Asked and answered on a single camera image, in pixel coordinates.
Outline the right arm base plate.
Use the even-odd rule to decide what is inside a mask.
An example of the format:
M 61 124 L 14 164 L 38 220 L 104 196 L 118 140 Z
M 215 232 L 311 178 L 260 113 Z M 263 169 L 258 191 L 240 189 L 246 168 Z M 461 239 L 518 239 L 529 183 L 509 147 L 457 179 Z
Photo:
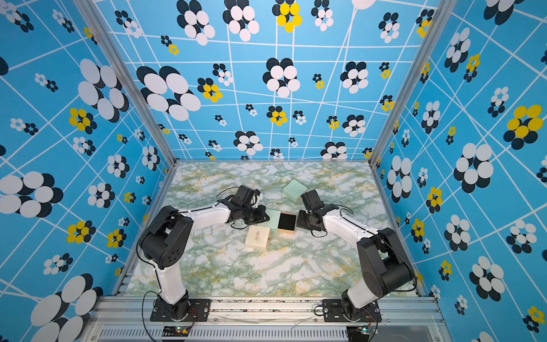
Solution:
M 382 317 L 376 303 L 356 309 L 349 300 L 324 299 L 321 303 L 326 323 L 380 323 Z

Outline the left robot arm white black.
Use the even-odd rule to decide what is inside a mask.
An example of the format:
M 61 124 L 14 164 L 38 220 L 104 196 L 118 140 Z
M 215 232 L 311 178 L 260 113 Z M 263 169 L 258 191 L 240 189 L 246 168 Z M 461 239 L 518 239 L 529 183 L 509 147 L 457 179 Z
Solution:
M 190 233 L 212 225 L 242 219 L 246 225 L 267 222 L 266 207 L 227 205 L 181 211 L 165 206 L 141 234 L 138 246 L 155 268 L 160 285 L 160 298 L 169 305 L 183 300 L 187 290 L 182 282 L 179 260 L 185 252 Z

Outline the cream drawer jewelry box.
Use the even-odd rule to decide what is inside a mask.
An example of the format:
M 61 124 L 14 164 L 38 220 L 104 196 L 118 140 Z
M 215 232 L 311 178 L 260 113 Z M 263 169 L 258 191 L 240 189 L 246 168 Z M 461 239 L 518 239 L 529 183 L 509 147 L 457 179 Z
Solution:
M 266 251 L 271 229 L 252 225 L 246 236 L 245 246 L 251 249 Z

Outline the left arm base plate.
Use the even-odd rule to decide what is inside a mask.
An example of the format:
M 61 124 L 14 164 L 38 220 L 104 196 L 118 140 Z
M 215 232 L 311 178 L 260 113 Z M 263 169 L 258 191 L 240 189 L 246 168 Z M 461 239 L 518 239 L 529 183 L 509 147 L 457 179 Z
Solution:
M 182 299 L 176 304 L 168 304 L 160 297 L 154 302 L 150 320 L 153 322 L 206 322 L 211 303 L 210 299 Z

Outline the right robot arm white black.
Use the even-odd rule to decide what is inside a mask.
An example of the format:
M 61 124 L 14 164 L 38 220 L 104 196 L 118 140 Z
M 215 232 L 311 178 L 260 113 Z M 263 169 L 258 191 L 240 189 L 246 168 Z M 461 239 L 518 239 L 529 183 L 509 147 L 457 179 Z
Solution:
M 369 304 L 415 280 L 410 261 L 393 229 L 363 225 L 344 215 L 335 205 L 301 210 L 296 226 L 337 235 L 356 248 L 362 278 L 342 294 L 342 306 L 348 316 L 355 316 Z

